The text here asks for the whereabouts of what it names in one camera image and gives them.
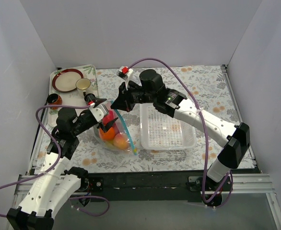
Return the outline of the orange fake fruit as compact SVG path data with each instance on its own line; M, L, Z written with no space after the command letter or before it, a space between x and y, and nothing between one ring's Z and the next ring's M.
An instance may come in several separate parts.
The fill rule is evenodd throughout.
M115 131L113 127L111 127L106 133L104 133L101 129L99 129L99 137L104 141L111 141L115 137Z

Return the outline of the clear zip top bag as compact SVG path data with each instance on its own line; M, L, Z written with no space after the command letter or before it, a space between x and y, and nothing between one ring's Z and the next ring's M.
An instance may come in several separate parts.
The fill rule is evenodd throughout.
M106 101L104 105L109 111L109 114L103 118L103 125L115 120L112 127L103 132L101 128L94 128L94 137L105 149L115 152L126 152L137 155L137 148L133 143L132 137L128 130L125 120L118 110L111 109L113 101Z

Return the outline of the white plastic mesh basket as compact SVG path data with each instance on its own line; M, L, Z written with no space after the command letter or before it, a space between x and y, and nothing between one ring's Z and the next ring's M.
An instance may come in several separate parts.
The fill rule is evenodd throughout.
M197 142L195 128L158 112L152 104L140 105L140 139L147 150L185 150Z

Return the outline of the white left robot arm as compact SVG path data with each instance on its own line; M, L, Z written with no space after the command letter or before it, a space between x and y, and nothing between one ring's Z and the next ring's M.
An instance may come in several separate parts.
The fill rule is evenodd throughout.
M52 229L55 216L70 196L76 190L83 192L88 188L88 172L83 168L70 169L60 185L56 185L79 145L77 136L92 127L107 131L114 124L114 121L103 124L103 118L109 114L105 98L89 93L84 100L87 105L80 107L80 114L76 107L60 106L56 126L49 134L51 140L42 172L32 177L33 185L19 206L7 213L13 229Z

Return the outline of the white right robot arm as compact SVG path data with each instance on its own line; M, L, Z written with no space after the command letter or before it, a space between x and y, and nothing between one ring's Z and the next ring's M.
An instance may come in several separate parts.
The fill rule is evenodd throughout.
M171 118L183 121L207 133L222 151L207 171L205 187L215 190L231 170L236 169L250 146L250 129L245 123L235 125L215 115L196 108L196 104L181 92L167 88L162 76L153 69L140 73L141 84L131 81L132 69L121 67L117 75L124 80L119 87L118 97L111 108L130 112L136 104L152 103L154 108Z

